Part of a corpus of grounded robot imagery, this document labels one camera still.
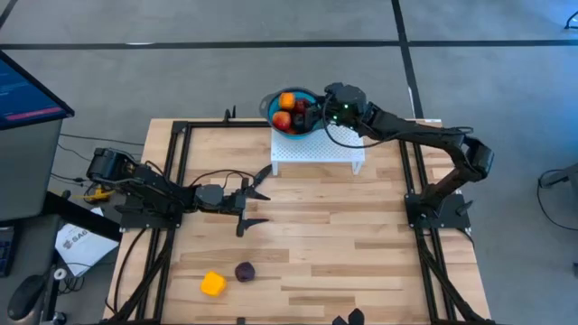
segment yellow block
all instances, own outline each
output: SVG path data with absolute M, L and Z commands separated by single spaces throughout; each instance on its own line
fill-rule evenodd
M 219 297 L 220 293 L 225 290 L 226 286 L 227 281 L 221 274 L 209 271 L 200 283 L 200 290 L 209 296 Z

